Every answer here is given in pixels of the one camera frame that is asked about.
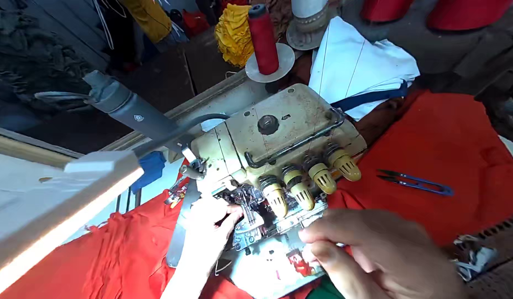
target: red thread spool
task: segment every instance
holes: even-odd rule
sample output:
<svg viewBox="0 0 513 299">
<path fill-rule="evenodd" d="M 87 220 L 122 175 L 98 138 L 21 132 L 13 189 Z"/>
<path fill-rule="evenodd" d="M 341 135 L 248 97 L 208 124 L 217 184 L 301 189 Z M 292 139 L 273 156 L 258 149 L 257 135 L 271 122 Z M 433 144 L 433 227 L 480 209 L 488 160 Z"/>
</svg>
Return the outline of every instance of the red thread spool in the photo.
<svg viewBox="0 0 513 299">
<path fill-rule="evenodd" d="M 264 75 L 276 72 L 279 69 L 279 55 L 271 17 L 264 4 L 249 9 L 249 30 L 259 72 Z"/>
</svg>

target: gray cloth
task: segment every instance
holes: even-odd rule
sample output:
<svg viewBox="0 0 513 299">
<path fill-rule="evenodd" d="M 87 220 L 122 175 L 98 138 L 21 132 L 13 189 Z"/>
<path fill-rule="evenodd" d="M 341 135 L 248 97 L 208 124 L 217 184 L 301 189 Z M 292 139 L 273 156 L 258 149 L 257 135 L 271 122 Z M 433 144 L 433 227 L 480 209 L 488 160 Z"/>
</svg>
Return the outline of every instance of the gray cloth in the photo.
<svg viewBox="0 0 513 299">
<path fill-rule="evenodd" d="M 0 11 L 0 80 L 31 108 L 60 111 L 33 97 L 36 92 L 87 94 L 82 78 L 92 70 L 83 58 L 54 33 L 43 31 L 38 19 L 22 11 Z"/>
</svg>

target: orange fabric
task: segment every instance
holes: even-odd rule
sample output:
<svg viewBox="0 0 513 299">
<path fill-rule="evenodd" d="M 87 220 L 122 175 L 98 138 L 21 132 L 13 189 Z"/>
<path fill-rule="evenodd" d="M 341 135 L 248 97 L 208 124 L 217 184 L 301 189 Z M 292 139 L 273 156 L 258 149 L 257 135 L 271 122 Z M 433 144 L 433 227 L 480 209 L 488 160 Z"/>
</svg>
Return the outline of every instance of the orange fabric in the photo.
<svg viewBox="0 0 513 299">
<path fill-rule="evenodd" d="M 380 208 L 421 223 L 438 245 L 513 215 L 513 157 L 472 96 L 424 92 L 359 161 L 362 178 L 340 180 L 331 208 Z M 454 196 L 376 177 L 386 169 L 447 185 Z"/>
<path fill-rule="evenodd" d="M 175 272 L 166 264 L 166 253 L 182 206 L 165 205 L 168 196 L 165 190 L 123 215 L 111 214 L 106 225 L 91 227 L 91 233 L 56 248 L 0 299 L 160 298 Z M 315 285 L 285 299 L 304 299 Z M 207 281 L 200 298 L 252 297 L 220 275 Z"/>
</svg>

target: cable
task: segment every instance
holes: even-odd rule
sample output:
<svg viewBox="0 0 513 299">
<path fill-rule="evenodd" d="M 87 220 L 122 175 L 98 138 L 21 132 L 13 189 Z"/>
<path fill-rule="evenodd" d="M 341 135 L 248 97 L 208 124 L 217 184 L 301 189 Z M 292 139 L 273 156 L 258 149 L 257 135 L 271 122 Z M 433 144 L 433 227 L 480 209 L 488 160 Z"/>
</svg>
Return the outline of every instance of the cable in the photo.
<svg viewBox="0 0 513 299">
<path fill-rule="evenodd" d="M 173 141 L 173 139 L 177 139 L 180 136 L 182 136 L 184 133 L 186 133 L 189 129 L 191 129 L 194 126 L 199 125 L 205 120 L 210 119 L 228 119 L 229 116 L 225 114 L 220 113 L 211 113 L 211 114 L 205 114 L 201 115 L 199 117 L 196 117 L 195 119 L 189 120 L 183 125 L 179 126 L 177 129 L 171 132 L 167 137 L 159 140 L 151 140 L 147 142 L 146 144 L 143 144 L 137 148 L 135 148 L 133 151 L 135 155 L 140 159 L 143 156 L 147 155 L 148 153 L 153 152 L 157 148 L 164 146 L 170 141 Z"/>
<path fill-rule="evenodd" d="M 76 94 L 75 92 L 37 92 L 36 99 L 67 100 L 67 99 L 92 99 L 89 95 Z"/>
<path fill-rule="evenodd" d="M 101 25 L 103 26 L 103 32 L 105 32 L 105 38 L 107 38 L 107 44 L 109 45 L 109 48 L 111 50 L 114 50 L 114 43 L 112 42 L 112 36 L 111 31 L 109 31 L 109 27 L 107 26 L 107 23 L 105 22 L 105 17 L 103 16 L 103 13 L 101 12 L 100 4 L 97 2 L 97 0 L 94 1 L 94 7 L 96 7 L 97 15 L 100 17 Z"/>
<path fill-rule="evenodd" d="M 123 9 L 122 5 L 120 4 L 120 2 L 118 0 L 116 0 L 116 3 L 118 3 L 118 5 L 120 5 L 120 8 L 122 9 L 122 12 L 123 14 L 121 14 L 119 11 L 115 10 L 111 4 L 109 3 L 108 0 L 101 0 L 101 2 L 105 5 L 106 8 L 110 8 L 111 10 L 114 10 L 114 12 L 116 12 L 117 14 L 120 15 L 120 17 L 127 17 L 127 14 L 125 13 L 125 9 Z"/>
</svg>

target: hand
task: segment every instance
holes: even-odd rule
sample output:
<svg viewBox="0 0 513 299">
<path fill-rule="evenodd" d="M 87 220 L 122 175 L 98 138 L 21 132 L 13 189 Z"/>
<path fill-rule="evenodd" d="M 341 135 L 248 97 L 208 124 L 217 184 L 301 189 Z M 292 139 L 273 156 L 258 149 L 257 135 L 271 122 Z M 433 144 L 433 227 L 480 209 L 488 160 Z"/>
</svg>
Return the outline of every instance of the hand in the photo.
<svg viewBox="0 0 513 299">
<path fill-rule="evenodd" d="M 227 214 L 221 226 L 215 225 Z M 239 205 L 227 205 L 223 199 L 204 197 L 196 201 L 188 217 L 181 260 L 192 260 L 193 268 L 199 263 L 210 273 L 242 215 L 243 211 Z"/>
<path fill-rule="evenodd" d="M 379 210 L 332 210 L 299 232 L 347 299 L 466 298 L 455 268 L 417 223 Z M 350 245 L 354 258 L 336 246 Z"/>
<path fill-rule="evenodd" d="M 226 219 L 217 226 L 216 223 Z M 175 274 L 168 282 L 161 299 L 199 298 L 230 233 L 243 211 L 225 200 L 204 197 L 194 203 L 187 219 L 185 243 Z"/>
</svg>

